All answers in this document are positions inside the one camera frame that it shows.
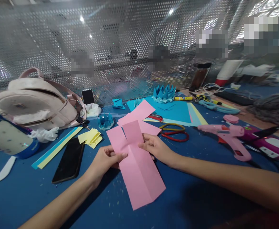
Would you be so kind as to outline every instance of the pink glue gun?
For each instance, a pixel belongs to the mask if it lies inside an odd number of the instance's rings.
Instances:
[[[233,126],[229,128],[224,125],[200,125],[199,130],[204,132],[213,133],[219,137],[219,143],[229,144],[234,151],[234,157],[239,161],[250,161],[252,156],[246,150],[236,137],[244,135],[244,128],[242,126]]]

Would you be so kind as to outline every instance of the glue stick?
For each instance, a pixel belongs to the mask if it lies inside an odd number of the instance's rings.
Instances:
[[[174,101],[183,101],[183,100],[192,100],[192,96],[175,97],[175,98],[174,98]]]

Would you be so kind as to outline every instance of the metal mesh wall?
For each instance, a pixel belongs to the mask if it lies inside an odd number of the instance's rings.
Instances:
[[[30,67],[78,95],[94,91],[96,103],[110,104],[152,94],[157,84],[188,88],[198,62],[197,29],[228,30],[229,50],[243,42],[243,18],[265,12],[270,1],[71,1],[25,6],[0,6],[0,91]],[[272,11],[279,9],[279,0]],[[170,49],[169,67],[150,71],[148,50]],[[71,56],[94,54],[94,74],[73,77]]]

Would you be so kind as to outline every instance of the pink backpack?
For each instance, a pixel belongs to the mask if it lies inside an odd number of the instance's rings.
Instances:
[[[28,75],[38,72],[38,78]],[[68,93],[66,99],[57,89]],[[80,104],[84,103],[78,95],[56,82],[44,79],[37,68],[24,71],[17,80],[12,80],[8,90],[0,93],[0,108],[13,116],[13,122],[32,130],[54,127],[65,129],[79,125],[86,119],[86,110],[82,119],[78,118]]]

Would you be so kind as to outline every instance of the hand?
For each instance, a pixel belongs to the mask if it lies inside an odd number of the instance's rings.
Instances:
[[[173,152],[159,137],[143,134],[145,143],[139,143],[139,148],[142,148],[153,154],[161,162],[169,167],[174,167],[180,155]]]
[[[109,168],[112,166],[118,168],[118,163],[127,156],[128,154],[126,153],[115,154],[111,145],[100,147],[93,162],[83,176],[92,180],[95,189]]]

